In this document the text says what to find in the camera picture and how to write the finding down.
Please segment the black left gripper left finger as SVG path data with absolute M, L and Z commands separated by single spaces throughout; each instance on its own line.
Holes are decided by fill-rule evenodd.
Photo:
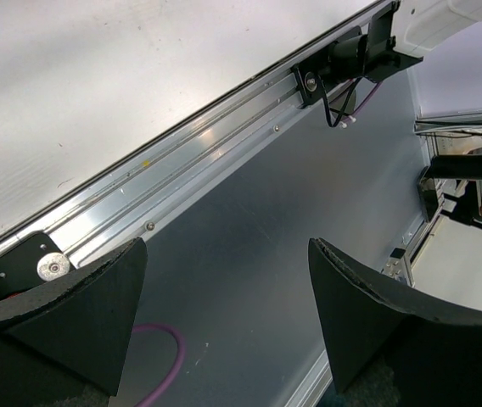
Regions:
M 117 394 L 147 267 L 140 238 L 0 301 L 0 397 Z

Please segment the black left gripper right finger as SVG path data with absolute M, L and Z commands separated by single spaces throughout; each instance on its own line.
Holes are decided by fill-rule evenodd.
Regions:
M 311 284 L 339 394 L 482 394 L 482 311 L 422 293 L 308 243 Z

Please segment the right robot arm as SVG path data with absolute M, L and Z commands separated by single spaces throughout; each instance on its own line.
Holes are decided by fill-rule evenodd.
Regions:
M 403 0 L 392 17 L 394 50 L 422 58 L 447 38 L 482 21 L 482 0 Z

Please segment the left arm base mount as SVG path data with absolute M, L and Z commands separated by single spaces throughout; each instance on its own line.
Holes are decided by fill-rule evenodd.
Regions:
M 0 301 L 74 269 L 67 255 L 49 235 L 36 232 L 0 255 Z

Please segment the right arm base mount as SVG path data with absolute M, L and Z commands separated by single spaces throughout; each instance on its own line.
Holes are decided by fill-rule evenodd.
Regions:
M 370 20 L 367 33 L 356 26 L 292 68 L 305 105 L 313 105 L 337 85 L 365 78 L 379 83 L 422 62 L 395 50 L 393 18 L 401 3 L 394 1 Z

